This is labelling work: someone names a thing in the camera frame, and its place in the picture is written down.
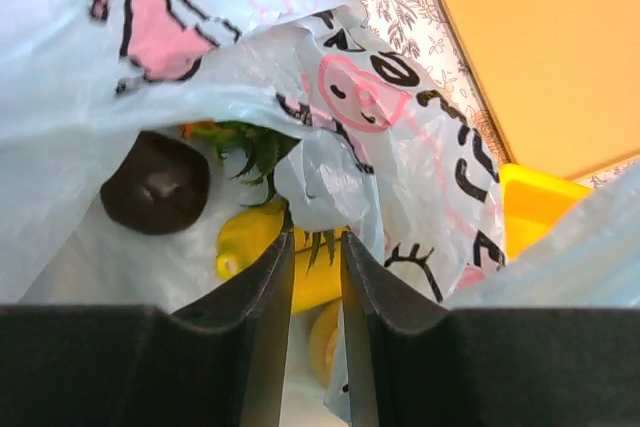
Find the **yellow banana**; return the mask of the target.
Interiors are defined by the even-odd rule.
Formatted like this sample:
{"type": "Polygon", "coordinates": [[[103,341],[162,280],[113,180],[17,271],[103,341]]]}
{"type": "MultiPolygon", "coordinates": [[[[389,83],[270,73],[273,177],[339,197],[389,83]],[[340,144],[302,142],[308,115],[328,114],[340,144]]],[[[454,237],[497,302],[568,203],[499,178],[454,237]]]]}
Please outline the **yellow banana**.
{"type": "Polygon", "coordinates": [[[216,240],[215,270],[230,280],[247,269],[264,266],[276,257],[279,238],[290,233],[293,262],[291,312],[320,307],[311,327],[308,356],[316,381],[329,386],[338,344],[341,308],[341,247],[345,228],[308,233],[293,226],[282,201],[248,208],[229,219],[216,240]]]}

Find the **deep yellow bin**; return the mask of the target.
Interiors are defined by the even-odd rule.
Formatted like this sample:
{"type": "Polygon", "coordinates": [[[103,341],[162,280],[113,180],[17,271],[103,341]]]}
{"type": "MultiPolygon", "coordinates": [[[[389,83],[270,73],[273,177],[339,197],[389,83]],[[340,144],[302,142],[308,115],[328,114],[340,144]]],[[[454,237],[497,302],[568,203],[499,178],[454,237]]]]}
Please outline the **deep yellow bin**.
{"type": "Polygon", "coordinates": [[[501,165],[499,176],[509,261],[547,235],[575,204],[593,192],[513,163],[501,165]]]}

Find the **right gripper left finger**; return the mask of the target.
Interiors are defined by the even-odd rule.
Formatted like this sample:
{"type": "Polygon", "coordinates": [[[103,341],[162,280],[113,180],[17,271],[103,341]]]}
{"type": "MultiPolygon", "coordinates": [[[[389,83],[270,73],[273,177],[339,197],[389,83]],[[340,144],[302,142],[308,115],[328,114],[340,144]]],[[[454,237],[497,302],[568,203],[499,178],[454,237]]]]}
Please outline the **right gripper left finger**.
{"type": "Polygon", "coordinates": [[[275,426],[291,315],[290,235],[174,313],[1,309],[5,426],[275,426]]]}

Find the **flat yellow tray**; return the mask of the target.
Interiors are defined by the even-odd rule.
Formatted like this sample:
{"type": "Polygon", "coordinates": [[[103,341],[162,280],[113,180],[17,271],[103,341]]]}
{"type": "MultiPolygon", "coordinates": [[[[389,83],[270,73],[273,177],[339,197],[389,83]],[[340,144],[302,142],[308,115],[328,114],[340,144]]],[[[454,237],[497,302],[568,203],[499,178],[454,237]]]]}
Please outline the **flat yellow tray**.
{"type": "Polygon", "coordinates": [[[441,0],[510,161],[579,180],[639,155],[639,0],[441,0]]]}

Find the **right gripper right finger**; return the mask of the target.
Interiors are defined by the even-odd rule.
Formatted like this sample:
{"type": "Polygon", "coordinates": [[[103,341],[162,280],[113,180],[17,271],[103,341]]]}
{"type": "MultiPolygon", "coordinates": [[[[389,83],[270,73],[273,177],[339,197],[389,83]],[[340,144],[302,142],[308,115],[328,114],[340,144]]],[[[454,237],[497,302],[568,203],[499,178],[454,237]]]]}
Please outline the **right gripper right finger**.
{"type": "Polygon", "coordinates": [[[356,426],[635,426],[632,309],[446,309],[341,240],[356,426]]]}

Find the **blue plastic grocery bag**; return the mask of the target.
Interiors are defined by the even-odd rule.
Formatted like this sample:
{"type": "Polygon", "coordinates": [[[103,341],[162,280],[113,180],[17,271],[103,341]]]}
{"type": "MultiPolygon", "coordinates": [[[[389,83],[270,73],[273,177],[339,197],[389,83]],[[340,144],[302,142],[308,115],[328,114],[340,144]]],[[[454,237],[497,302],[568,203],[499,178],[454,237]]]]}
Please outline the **blue plastic grocery bag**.
{"type": "MultiPolygon", "coordinates": [[[[1,309],[174,313],[229,280],[217,235],[265,200],[179,126],[240,121],[300,140],[275,168],[294,226],[347,230],[449,310],[632,309],[639,174],[591,195],[507,267],[498,167],[428,74],[365,25],[357,0],[1,0],[1,309]],[[209,162],[200,218],[169,235],[112,221],[101,186],[143,131],[209,162]]],[[[309,364],[320,307],[290,315],[280,421],[351,421],[344,311],[329,386],[309,364]]]]}

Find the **toy pineapple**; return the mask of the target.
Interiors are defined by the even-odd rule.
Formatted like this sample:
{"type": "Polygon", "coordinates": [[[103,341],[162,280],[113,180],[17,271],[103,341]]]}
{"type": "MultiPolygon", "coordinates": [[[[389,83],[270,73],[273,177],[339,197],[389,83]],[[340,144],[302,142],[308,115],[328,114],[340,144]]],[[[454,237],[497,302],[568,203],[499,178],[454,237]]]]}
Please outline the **toy pineapple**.
{"type": "Polygon", "coordinates": [[[233,179],[244,177],[256,169],[257,176],[250,180],[242,180],[242,183],[253,187],[262,184],[267,186],[265,200],[251,204],[250,208],[266,207],[276,202],[276,211],[282,214],[280,231],[294,231],[290,202],[276,190],[275,168],[300,143],[299,139],[267,127],[240,121],[216,123],[204,120],[185,123],[179,126],[179,132],[185,139],[194,138],[210,145],[220,164],[224,163],[232,151],[242,150],[246,163],[233,179]]]}

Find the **dark brown chocolate bun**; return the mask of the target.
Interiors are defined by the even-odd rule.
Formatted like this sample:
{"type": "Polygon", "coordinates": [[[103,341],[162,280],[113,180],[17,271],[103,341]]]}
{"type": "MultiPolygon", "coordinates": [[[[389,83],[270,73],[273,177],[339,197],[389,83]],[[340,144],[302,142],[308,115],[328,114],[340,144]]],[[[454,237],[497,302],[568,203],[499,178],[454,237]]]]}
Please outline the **dark brown chocolate bun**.
{"type": "Polygon", "coordinates": [[[101,186],[107,216],[135,232],[182,232],[201,216],[209,196],[208,160],[191,146],[141,132],[116,172],[101,186]]]}

